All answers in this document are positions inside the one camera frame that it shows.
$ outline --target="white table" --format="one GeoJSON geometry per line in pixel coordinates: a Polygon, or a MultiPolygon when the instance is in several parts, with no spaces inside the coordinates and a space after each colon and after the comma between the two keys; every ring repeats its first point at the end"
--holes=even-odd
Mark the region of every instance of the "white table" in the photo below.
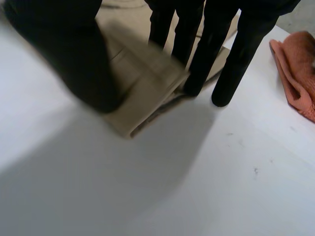
{"type": "Polygon", "coordinates": [[[286,102],[266,36],[232,102],[213,87],[121,139],[0,28],[3,236],[313,236],[315,125],[286,102]]]}

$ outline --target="folded khaki pants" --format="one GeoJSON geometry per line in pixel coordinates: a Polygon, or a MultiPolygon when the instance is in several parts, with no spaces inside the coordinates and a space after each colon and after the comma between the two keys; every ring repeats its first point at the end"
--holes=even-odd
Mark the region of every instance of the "folded khaki pants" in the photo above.
{"type": "MultiPolygon", "coordinates": [[[[227,38],[235,31],[233,20],[227,38]]],[[[112,68],[125,97],[124,103],[105,119],[123,136],[133,138],[159,115],[187,99],[176,88],[188,77],[187,71],[169,54],[137,36],[122,24],[111,22],[102,27],[112,68]]],[[[218,77],[229,50],[222,48],[205,87],[218,77]]]]}

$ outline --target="orange cloth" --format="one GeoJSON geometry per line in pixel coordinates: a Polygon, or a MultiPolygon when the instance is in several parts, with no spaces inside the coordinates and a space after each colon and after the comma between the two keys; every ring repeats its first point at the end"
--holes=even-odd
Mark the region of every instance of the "orange cloth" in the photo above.
{"type": "Polygon", "coordinates": [[[271,40],[270,46],[288,103],[315,122],[315,39],[297,32],[283,43],[271,40]]]}

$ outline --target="folded cloth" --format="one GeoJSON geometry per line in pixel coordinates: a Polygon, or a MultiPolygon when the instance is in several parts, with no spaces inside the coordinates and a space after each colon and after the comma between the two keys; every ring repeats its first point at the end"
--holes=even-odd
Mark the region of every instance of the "folded cloth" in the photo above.
{"type": "Polygon", "coordinates": [[[315,122],[315,39],[296,32],[283,43],[270,41],[288,103],[315,122]]]}
{"type": "MultiPolygon", "coordinates": [[[[148,46],[118,22],[109,22],[102,30],[120,93],[125,97],[124,103],[104,118],[123,137],[133,138],[161,114],[188,99],[175,91],[188,72],[156,45],[148,46]]],[[[221,50],[205,87],[214,81],[228,54],[228,49],[221,50]]]]}

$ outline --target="dark mark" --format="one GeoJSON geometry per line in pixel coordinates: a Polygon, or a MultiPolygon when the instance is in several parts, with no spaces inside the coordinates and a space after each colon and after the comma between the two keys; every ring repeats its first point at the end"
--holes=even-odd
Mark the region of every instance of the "dark mark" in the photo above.
{"type": "Polygon", "coordinates": [[[240,139],[240,140],[238,141],[238,144],[239,144],[240,146],[242,146],[243,148],[245,148],[245,145],[244,145],[244,143],[243,143],[243,140],[242,140],[242,139],[240,139]]]}
{"type": "Polygon", "coordinates": [[[259,169],[257,167],[254,168],[254,180],[257,180],[258,174],[259,174],[259,169]]]}
{"type": "Polygon", "coordinates": [[[297,132],[296,132],[296,129],[295,129],[294,127],[290,126],[290,129],[291,129],[292,131],[294,131],[295,133],[297,133],[297,132]]]}

